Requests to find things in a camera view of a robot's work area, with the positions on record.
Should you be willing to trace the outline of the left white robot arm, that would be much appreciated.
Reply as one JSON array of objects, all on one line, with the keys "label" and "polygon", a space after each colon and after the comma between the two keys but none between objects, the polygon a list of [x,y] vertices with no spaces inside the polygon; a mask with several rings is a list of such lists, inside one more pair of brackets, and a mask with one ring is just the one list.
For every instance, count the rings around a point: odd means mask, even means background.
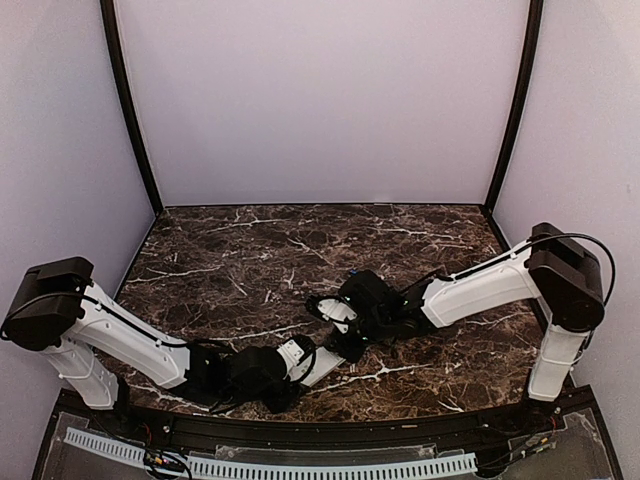
[{"label": "left white robot arm", "polygon": [[29,268],[1,325],[1,337],[48,357],[84,403],[120,436],[141,427],[126,382],[96,357],[101,351],[159,388],[213,412],[262,401],[279,413],[302,390],[317,360],[307,336],[281,346],[233,347],[214,339],[181,340],[117,304],[93,281],[93,265],[70,257]]}]

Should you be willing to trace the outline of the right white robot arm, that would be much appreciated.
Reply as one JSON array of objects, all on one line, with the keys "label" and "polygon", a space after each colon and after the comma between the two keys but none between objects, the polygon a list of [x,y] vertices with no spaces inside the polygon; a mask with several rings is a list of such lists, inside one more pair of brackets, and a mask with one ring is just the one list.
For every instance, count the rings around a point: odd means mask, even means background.
[{"label": "right white robot arm", "polygon": [[527,398],[510,413],[511,426],[530,434],[547,420],[547,402],[559,396],[602,323],[613,291],[602,285],[600,262],[585,242],[600,243],[543,222],[526,240],[469,269],[428,273],[403,289],[391,287],[371,270],[357,271],[336,295],[311,300],[307,308],[334,324],[329,350],[356,363],[368,346],[385,340],[425,337],[515,302],[543,302],[550,317],[529,375]]}]

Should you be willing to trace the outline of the white remote control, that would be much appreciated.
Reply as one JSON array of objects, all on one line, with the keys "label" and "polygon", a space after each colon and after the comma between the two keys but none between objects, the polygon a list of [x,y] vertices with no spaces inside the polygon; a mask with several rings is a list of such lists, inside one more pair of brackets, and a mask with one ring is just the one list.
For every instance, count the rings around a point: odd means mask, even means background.
[{"label": "white remote control", "polygon": [[345,359],[324,347],[316,350],[316,360],[311,373],[302,381],[305,387],[312,387],[323,380],[333,370],[341,366]]}]

